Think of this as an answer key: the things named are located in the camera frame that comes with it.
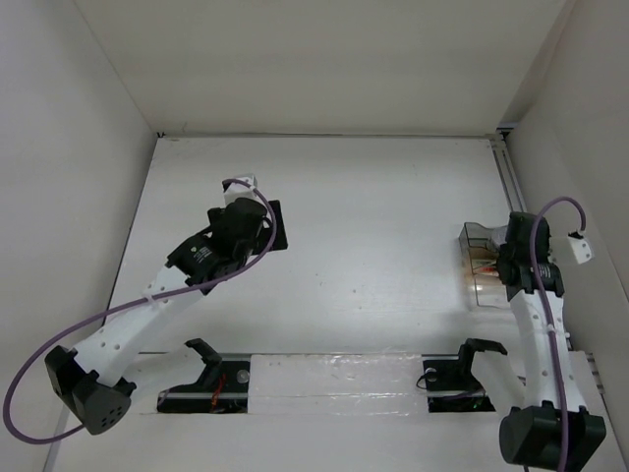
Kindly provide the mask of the green pen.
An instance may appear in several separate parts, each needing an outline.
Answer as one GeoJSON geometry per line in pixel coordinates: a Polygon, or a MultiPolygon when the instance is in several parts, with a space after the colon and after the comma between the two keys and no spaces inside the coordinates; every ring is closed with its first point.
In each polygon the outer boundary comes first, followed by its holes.
{"type": "Polygon", "coordinates": [[[493,260],[489,260],[489,259],[481,259],[481,260],[474,260],[474,264],[476,266],[493,266],[495,265],[497,262],[496,259],[493,260]]]}

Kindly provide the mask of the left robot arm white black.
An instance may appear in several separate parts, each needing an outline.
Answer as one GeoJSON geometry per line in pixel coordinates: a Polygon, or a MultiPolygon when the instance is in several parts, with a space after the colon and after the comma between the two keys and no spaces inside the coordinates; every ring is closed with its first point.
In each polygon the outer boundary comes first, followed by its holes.
{"type": "Polygon", "coordinates": [[[103,434],[153,377],[137,356],[178,315],[210,293],[208,283],[242,270],[250,257],[287,249],[281,203],[240,197],[208,211],[208,226],[183,241],[146,287],[148,302],[44,358],[52,388],[83,427],[103,434]]]}

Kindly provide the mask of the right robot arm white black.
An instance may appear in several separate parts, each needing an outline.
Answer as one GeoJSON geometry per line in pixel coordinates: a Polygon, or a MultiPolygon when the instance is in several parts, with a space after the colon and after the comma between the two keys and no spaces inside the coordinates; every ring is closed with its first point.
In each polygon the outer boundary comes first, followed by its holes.
{"type": "Polygon", "coordinates": [[[520,335],[525,373],[518,376],[497,341],[469,338],[454,363],[457,381],[479,384],[499,414],[502,458],[511,465],[581,471],[606,437],[572,369],[563,320],[564,264],[591,261],[582,229],[553,237],[544,217],[512,212],[498,247],[498,278],[520,335]]]}

